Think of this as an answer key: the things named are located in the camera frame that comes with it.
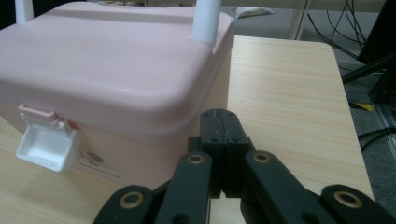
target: light wood surface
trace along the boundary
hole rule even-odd
[[[255,147],[276,154],[307,189],[344,184],[373,198],[329,46],[236,36],[229,110]],[[18,160],[20,140],[0,119],[0,223],[92,223],[122,187]],[[238,203],[212,200],[211,223],[244,223]]]

